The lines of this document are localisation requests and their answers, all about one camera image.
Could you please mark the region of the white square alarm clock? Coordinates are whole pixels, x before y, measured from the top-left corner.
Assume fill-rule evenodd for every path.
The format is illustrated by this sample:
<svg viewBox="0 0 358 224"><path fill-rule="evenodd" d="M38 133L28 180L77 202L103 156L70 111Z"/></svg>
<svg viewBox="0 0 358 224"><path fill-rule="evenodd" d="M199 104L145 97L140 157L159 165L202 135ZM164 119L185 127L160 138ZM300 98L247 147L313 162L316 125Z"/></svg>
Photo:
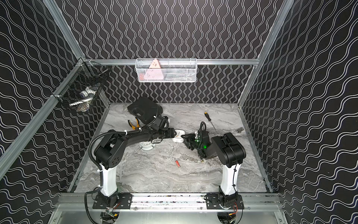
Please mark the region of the white square alarm clock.
<svg viewBox="0 0 358 224"><path fill-rule="evenodd" d="M183 143L184 139L182 138L182 136L186 134L185 131L175 129L175 132L176 132L176 135L174 136L174 138L172 138L173 142Z"/></svg>

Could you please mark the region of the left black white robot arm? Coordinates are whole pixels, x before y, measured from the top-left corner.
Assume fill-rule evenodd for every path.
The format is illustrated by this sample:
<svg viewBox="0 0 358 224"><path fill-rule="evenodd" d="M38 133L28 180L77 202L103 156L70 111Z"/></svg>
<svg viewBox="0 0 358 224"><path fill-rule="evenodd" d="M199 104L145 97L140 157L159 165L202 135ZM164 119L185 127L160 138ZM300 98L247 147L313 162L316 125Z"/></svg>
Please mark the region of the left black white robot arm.
<svg viewBox="0 0 358 224"><path fill-rule="evenodd" d="M155 130L148 126L139 130L110 130L97 136L89 145L89 158L98 167L100 185L98 196L106 207L117 205L118 188L116 184L117 166L121 162L125 149L140 142L152 143L159 139L172 139L177 135L174 128Z"/></svg>

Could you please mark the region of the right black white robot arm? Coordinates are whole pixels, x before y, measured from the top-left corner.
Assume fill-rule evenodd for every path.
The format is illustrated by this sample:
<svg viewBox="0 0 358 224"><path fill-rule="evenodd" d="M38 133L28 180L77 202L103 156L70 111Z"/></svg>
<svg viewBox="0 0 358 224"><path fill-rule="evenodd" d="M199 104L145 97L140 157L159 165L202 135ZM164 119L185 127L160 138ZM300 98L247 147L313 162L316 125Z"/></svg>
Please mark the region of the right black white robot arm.
<svg viewBox="0 0 358 224"><path fill-rule="evenodd" d="M218 203L224 209L243 209L243 200L236 185L239 170L247 156L244 146L231 132L210 138L204 121L198 131L180 137L188 149L197 151L200 159L217 157L222 164L222 181L217 196L208 195L206 200L210 204Z"/></svg>

